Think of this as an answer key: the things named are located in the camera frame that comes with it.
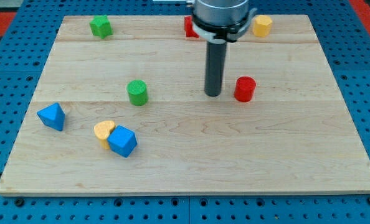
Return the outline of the red block behind arm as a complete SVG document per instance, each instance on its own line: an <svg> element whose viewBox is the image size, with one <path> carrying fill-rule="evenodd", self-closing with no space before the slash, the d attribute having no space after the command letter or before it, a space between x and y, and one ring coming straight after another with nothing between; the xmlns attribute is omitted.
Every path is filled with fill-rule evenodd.
<svg viewBox="0 0 370 224"><path fill-rule="evenodd" d="M192 16L184 17L184 31L186 37L199 38L199 35L193 30Z"/></svg>

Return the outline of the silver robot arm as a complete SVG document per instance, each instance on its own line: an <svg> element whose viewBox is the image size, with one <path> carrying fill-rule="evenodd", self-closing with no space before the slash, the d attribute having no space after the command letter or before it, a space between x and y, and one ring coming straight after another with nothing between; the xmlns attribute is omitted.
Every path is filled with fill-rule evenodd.
<svg viewBox="0 0 370 224"><path fill-rule="evenodd" d="M207 41L204 92L218 96L222 89L227 44L249 29L255 9L248 0L195 0L193 31Z"/></svg>

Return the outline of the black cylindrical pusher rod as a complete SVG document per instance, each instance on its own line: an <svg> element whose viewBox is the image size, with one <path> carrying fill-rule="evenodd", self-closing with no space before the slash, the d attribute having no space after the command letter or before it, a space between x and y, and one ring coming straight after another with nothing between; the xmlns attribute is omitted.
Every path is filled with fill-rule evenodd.
<svg viewBox="0 0 370 224"><path fill-rule="evenodd" d="M222 89L227 44L207 42L204 92L207 96L219 96Z"/></svg>

